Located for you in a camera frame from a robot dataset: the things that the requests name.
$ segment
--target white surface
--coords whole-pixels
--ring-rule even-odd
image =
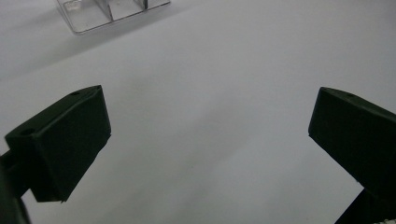
[[[307,128],[321,86],[396,112],[393,0],[173,0],[74,36],[49,0],[0,3],[0,136],[103,85],[112,137],[46,223],[334,223],[361,186]],[[7,150],[5,141],[1,152]]]

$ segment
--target white table surface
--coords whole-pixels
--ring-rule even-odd
[[[84,36],[50,0],[0,19],[0,136],[97,84],[112,125],[66,203],[23,196],[34,224],[334,223],[362,187],[308,137],[319,87],[396,112],[394,0],[173,0]]]

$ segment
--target clear plastic container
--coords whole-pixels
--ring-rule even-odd
[[[76,35],[82,35],[130,18],[136,14],[164,6],[170,0],[57,0],[59,9]]]

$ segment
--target transparent plastic box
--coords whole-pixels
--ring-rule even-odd
[[[170,3],[170,0],[56,0],[76,35]]]

